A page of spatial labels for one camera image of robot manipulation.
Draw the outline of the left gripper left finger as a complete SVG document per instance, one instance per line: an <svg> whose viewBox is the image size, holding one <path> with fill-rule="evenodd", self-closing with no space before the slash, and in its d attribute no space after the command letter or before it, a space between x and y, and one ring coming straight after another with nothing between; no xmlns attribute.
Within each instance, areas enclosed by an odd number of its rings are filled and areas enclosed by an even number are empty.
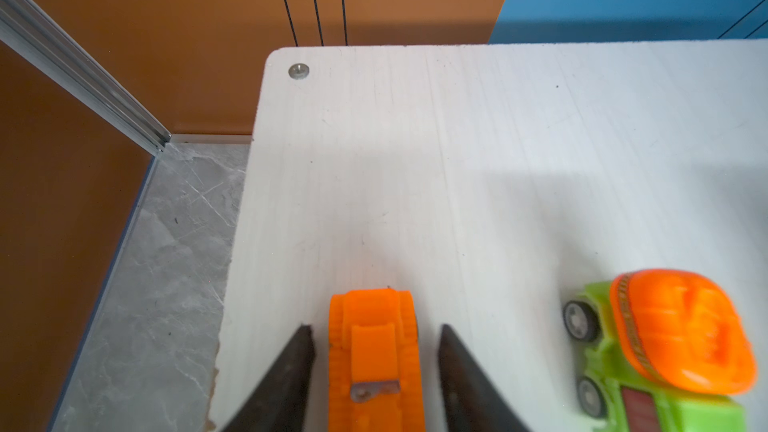
<svg viewBox="0 0 768 432"><path fill-rule="evenodd" d="M302 431L316 351L300 325L224 431Z"/></svg>

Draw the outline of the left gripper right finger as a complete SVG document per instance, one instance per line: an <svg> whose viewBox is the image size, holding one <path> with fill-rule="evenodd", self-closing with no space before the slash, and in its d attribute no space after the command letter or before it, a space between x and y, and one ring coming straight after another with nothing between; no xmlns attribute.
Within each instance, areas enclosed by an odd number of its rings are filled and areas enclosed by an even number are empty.
<svg viewBox="0 0 768 432"><path fill-rule="evenodd" d="M441 326L437 356L448 431L529 430L448 324Z"/></svg>

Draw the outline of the orange toy car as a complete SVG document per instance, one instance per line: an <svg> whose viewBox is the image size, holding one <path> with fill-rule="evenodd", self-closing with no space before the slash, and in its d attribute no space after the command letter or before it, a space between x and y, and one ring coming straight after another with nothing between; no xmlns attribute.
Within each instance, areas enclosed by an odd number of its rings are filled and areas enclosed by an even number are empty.
<svg viewBox="0 0 768 432"><path fill-rule="evenodd" d="M392 288L331 298L329 431L424 431L413 298Z"/></svg>

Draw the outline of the orange green toy truck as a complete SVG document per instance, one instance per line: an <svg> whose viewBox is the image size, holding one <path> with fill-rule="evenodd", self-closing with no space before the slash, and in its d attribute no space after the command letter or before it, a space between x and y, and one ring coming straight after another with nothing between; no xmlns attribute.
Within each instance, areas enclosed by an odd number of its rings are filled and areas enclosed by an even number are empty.
<svg viewBox="0 0 768 432"><path fill-rule="evenodd" d="M756 383L757 361L733 302L711 279L627 272L586 284L561 315L583 345L579 406L606 430L746 430L733 398Z"/></svg>

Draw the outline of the white two-tier shelf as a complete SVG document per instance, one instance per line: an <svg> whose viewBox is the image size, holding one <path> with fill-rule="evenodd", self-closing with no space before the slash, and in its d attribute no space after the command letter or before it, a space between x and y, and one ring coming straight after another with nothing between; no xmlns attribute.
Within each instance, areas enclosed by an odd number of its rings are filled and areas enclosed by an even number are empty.
<svg viewBox="0 0 768 432"><path fill-rule="evenodd" d="M588 431L561 304L668 267L710 277L767 366L765 40L282 48L265 61L206 427L297 327L327 419L333 295L411 292L426 424L451 325L534 431Z"/></svg>

